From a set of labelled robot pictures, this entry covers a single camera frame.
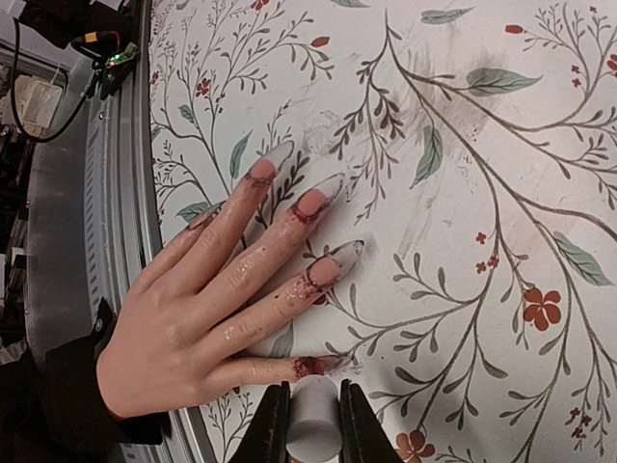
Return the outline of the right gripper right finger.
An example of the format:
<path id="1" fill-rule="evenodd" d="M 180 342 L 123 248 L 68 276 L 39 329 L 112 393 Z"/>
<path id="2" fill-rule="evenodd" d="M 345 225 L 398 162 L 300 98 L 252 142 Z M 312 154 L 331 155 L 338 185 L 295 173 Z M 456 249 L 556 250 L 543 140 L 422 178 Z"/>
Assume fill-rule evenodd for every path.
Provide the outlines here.
<path id="1" fill-rule="evenodd" d="M 339 418 L 342 463 L 402 463 L 359 384 L 341 383 Z"/>

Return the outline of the person's hand with painted nails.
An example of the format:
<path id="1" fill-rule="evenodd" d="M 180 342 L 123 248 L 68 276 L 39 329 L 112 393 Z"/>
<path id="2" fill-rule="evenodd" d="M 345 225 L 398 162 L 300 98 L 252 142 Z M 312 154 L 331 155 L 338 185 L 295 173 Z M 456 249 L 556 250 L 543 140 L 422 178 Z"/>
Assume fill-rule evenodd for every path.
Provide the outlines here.
<path id="1" fill-rule="evenodd" d="M 102 399 L 116 419 L 199 406 L 236 387 L 294 382 L 345 365 L 343 355 L 244 354 L 309 308 L 362 253 L 361 241 L 346 243 L 260 294 L 333 205 L 344 181 L 335 174 L 314 185 L 256 243 L 237 252 L 291 152 L 283 143 L 259 158 L 220 211 L 196 218 L 130 288 L 96 363 Z"/>

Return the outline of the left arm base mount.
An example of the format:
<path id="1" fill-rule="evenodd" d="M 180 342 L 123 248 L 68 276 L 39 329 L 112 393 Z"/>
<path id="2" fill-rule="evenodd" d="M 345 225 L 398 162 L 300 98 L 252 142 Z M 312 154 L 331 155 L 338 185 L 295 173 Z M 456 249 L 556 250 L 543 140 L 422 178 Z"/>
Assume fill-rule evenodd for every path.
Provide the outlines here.
<path id="1" fill-rule="evenodd" d="M 70 46 L 92 60 L 94 86 L 100 89 L 100 99 L 114 95 L 123 81 L 135 69 L 140 49 L 132 41 L 124 43 L 117 31 L 96 31 L 78 36 Z"/>

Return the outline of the black sleeved forearm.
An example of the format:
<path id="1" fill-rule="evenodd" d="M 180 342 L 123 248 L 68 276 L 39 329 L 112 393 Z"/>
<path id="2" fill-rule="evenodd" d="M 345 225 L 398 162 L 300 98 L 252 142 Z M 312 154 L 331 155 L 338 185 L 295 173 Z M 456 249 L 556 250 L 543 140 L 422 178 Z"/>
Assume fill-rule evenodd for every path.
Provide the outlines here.
<path id="1" fill-rule="evenodd" d="M 97 384 L 97 354 L 114 314 L 99 302 L 91 332 L 46 353 L 38 368 L 25 340 L 1 347 L 1 460 L 104 462 L 115 444 L 163 443 L 162 413 L 119 420 Z"/>

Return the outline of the front aluminium rail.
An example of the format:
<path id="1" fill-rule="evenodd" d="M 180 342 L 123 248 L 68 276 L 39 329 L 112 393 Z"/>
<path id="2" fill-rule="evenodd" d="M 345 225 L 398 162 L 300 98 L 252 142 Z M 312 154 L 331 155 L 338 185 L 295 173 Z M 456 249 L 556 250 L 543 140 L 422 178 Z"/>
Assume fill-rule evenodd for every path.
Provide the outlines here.
<path id="1" fill-rule="evenodd" d="M 37 163 L 28 235 L 27 340 L 53 348 L 117 310 L 173 232 L 230 188 L 216 126 L 230 15 L 245 2 L 141 1 L 137 60 L 86 124 L 47 145 Z"/>

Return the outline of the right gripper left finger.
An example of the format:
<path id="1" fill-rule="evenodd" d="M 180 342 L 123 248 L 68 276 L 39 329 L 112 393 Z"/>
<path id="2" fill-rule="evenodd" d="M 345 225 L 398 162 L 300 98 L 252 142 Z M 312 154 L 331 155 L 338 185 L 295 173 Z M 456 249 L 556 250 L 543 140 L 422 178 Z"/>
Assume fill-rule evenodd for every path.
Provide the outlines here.
<path id="1" fill-rule="evenodd" d="M 290 386 L 284 381 L 269 386 L 229 463 L 287 463 L 286 434 Z"/>

